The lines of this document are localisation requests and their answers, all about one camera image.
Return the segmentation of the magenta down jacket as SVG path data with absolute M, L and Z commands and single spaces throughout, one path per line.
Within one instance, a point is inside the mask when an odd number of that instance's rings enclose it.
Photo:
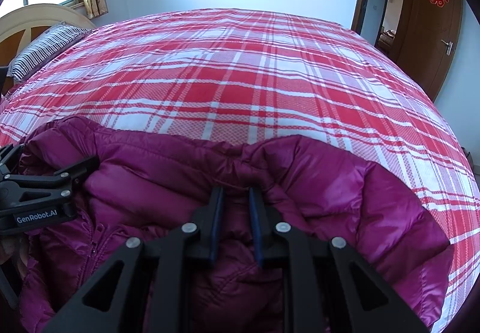
M 454 248 L 418 197 L 377 162 L 305 136 L 230 145 L 55 120 L 24 140 L 19 169 L 43 175 L 95 156 L 76 220 L 30 235 L 19 320 L 40 332 L 128 238 L 154 240 L 186 223 L 224 189 L 220 250 L 199 277 L 194 310 L 225 332 L 279 332 L 281 275 L 252 254 L 248 190 L 322 240 L 343 237 L 426 326 L 439 319 Z

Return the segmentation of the striped pillow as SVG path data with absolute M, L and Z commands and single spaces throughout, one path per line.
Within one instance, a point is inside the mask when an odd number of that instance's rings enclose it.
M 45 30 L 28 44 L 8 66 L 7 76 L 21 83 L 37 73 L 44 65 L 75 45 L 93 30 L 60 22 Z

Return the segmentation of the beige wooden headboard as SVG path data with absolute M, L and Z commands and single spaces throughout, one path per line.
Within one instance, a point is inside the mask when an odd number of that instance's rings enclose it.
M 77 11 L 55 4 L 33 4 L 18 8 L 1 17 L 1 66 L 6 67 L 28 44 L 57 23 L 78 28 L 95 25 Z

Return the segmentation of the red white plaid bedsheet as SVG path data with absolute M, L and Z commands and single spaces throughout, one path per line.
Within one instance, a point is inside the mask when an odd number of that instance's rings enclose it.
M 103 126 L 234 145 L 301 134 L 382 164 L 454 247 L 435 332 L 479 276 L 479 187 L 433 102 L 335 22 L 201 9 L 95 28 L 1 102 L 1 142 L 83 115 Z

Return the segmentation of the brown wooden door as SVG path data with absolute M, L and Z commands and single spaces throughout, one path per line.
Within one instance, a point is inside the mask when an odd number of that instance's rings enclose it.
M 405 38 L 396 65 L 433 101 L 448 75 L 461 30 L 463 0 L 449 0 L 443 8 L 429 0 L 412 0 Z M 441 40 L 451 41 L 451 55 Z

